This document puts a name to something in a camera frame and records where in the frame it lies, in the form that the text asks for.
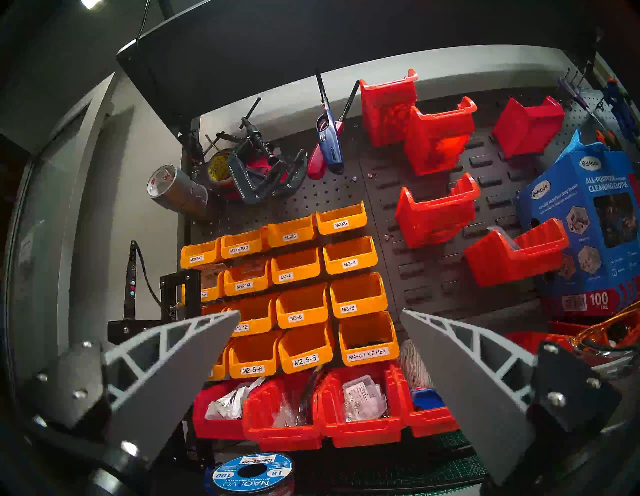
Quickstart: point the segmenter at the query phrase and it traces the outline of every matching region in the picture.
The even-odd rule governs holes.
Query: gray wall
[[[149,281],[175,271],[178,214],[148,198],[152,172],[180,164],[181,148],[136,87],[120,76],[88,172],[71,271],[69,341],[105,339],[109,320],[120,320],[129,243],[137,240]],[[136,317],[159,318],[138,261]]]

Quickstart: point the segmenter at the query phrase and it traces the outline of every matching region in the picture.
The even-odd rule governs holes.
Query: pegboard
[[[585,90],[583,94],[590,108],[595,109],[602,94],[594,90]],[[524,106],[534,106],[540,105],[547,95],[563,102],[566,115],[562,130],[544,153],[516,156],[505,161],[499,145],[490,139],[490,133],[508,99],[514,97]],[[512,237],[519,236],[522,228],[511,198],[554,163],[577,128],[582,129],[583,142],[594,141],[596,125],[584,110],[556,88],[512,88],[467,93],[467,96],[478,106],[473,114],[476,131],[451,171],[416,176],[404,154],[404,143],[374,148],[362,126],[362,118],[350,118],[346,120],[342,135],[344,174],[336,176],[327,172],[321,180],[307,178],[290,198],[269,198],[259,205],[229,203],[221,211],[217,225],[192,226],[191,242],[203,243],[225,234],[238,234],[268,223],[293,220],[363,200],[368,217],[366,227],[330,237],[319,236],[315,241],[270,250],[267,255],[277,256],[309,246],[372,236],[378,265],[369,271],[377,271],[382,276],[388,309],[396,322],[402,308],[461,319],[537,298],[529,279],[489,288],[478,287],[463,258],[463,251],[484,236],[490,225],[501,226]],[[455,109],[461,98],[462,95],[454,95],[426,100],[417,106],[423,113],[438,113]],[[607,105],[595,113],[621,138],[618,124]],[[310,154],[316,139],[315,130],[310,129],[274,141],[274,144],[291,159],[300,148]],[[633,161],[640,160],[635,147],[622,138],[620,141]],[[476,219],[446,243],[409,249],[394,219],[401,186],[408,187],[416,201],[432,200],[448,195],[452,184],[465,172],[469,172],[481,187],[481,196],[475,201]],[[323,271],[319,278],[299,284],[328,279]],[[294,284],[277,289],[290,289],[296,287]]]

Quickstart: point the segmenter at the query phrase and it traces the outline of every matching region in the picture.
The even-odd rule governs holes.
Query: label
[[[547,180],[541,181],[533,187],[533,191],[531,191],[531,198],[533,200],[539,200],[549,191],[551,191],[551,183]]]
[[[349,353],[347,354],[347,362],[359,362],[361,360],[368,360],[370,358],[378,358],[380,356],[387,355],[390,355],[389,347],[381,346],[380,348],[358,351],[356,353]]]
[[[339,220],[338,222],[333,223],[334,229],[342,229],[344,227],[349,227],[349,221],[347,219]]]
[[[342,263],[343,269],[353,269],[358,266],[358,259],[346,260]]]
[[[267,470],[255,477],[241,477],[238,471],[247,465],[264,464]],[[211,475],[213,487],[218,487],[231,493],[268,490],[273,488],[289,476],[293,470],[291,460],[284,455],[274,453],[260,453],[259,455],[242,456],[220,465]]]
[[[343,305],[340,307],[341,314],[352,314],[353,312],[357,312],[357,311],[358,311],[358,307],[356,307],[355,303],[352,303],[350,305]]]
[[[293,367],[302,367],[303,365],[316,364],[320,361],[320,357],[317,353],[313,355],[301,356],[300,358],[296,358],[295,360],[291,360],[293,363]]]
[[[282,236],[282,241],[284,241],[285,243],[287,241],[295,241],[298,239],[298,233],[297,232],[292,232],[291,234],[285,234],[284,236]]]
[[[586,312],[587,295],[582,293],[572,294],[571,296],[563,296],[562,308],[565,312]]]
[[[241,376],[250,376],[252,374],[264,374],[264,365],[254,365],[253,367],[240,368]]]
[[[582,157],[578,163],[580,164],[580,167],[585,170],[602,169],[602,163],[597,157]]]
[[[293,281],[293,272],[287,272],[286,274],[279,274],[278,281],[279,282]]]
[[[244,291],[245,289],[252,289],[253,281],[236,282],[236,291]]]
[[[305,313],[293,314],[289,316],[289,322],[302,322],[305,319]]]
[[[229,248],[229,255],[237,255],[238,253],[245,253],[249,251],[249,243],[241,244],[240,246],[234,246]]]

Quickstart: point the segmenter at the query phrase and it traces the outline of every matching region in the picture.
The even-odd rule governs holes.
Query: bin compartment
[[[263,291],[271,285],[269,260],[256,260],[225,271],[225,294],[235,296]]]
[[[232,336],[259,334],[273,329],[276,325],[276,298],[277,294],[264,294],[230,302],[227,310],[240,311],[240,322]]]
[[[396,328],[389,312],[341,320],[338,339],[342,361],[348,367],[395,360],[400,355]]]
[[[334,234],[366,226],[367,213],[364,202],[360,202],[359,205],[349,205],[328,212],[316,212],[316,221],[320,234]]]
[[[316,389],[320,432],[332,438],[336,448],[400,441],[400,431],[404,422],[396,382],[398,371],[396,362],[378,362],[330,370]],[[345,422],[342,385],[366,375],[371,376],[373,381],[380,385],[380,392],[386,395],[388,417]]]
[[[327,286],[324,282],[283,292],[276,301],[278,325],[288,329],[325,322],[329,318]]]
[[[331,283],[333,315],[339,319],[387,309],[387,294],[377,272],[346,277]]]
[[[319,275],[319,248],[309,248],[271,259],[271,280],[274,284],[286,284]]]
[[[282,370],[293,374],[331,362],[333,343],[329,320],[288,330],[278,345]]]
[[[315,237],[313,215],[279,224],[267,224],[267,240],[270,248],[302,243]]]
[[[229,234],[220,238],[220,252],[224,259],[242,257],[243,255],[263,252],[268,249],[267,231],[264,227],[255,231]]]
[[[324,266],[331,275],[373,267],[378,263],[378,254],[371,236],[328,244],[323,248],[323,255]]]
[[[234,379],[272,376],[278,369],[278,341],[283,331],[234,338],[229,347],[229,374]]]
[[[276,376],[257,387],[246,400],[243,412],[243,428],[246,438],[260,444],[262,451],[292,451],[319,449],[322,434],[317,420],[315,394],[309,404],[312,408],[311,425],[273,428],[273,416],[280,411],[282,395],[285,394],[294,411],[298,409],[300,397],[307,386],[312,371]]]
[[[244,440],[244,430],[242,419],[238,420],[207,420],[204,414],[207,413],[209,403],[229,394],[239,384],[247,382],[246,379],[224,381],[214,386],[203,389],[198,393],[193,401],[193,427],[196,436],[201,439],[238,439]]]

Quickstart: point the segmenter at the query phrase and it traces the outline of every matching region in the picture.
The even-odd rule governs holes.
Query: blue box
[[[638,186],[629,158],[576,131],[556,163],[513,199],[528,230],[550,218],[569,238],[560,270],[536,276],[553,316],[609,316],[640,295]]]

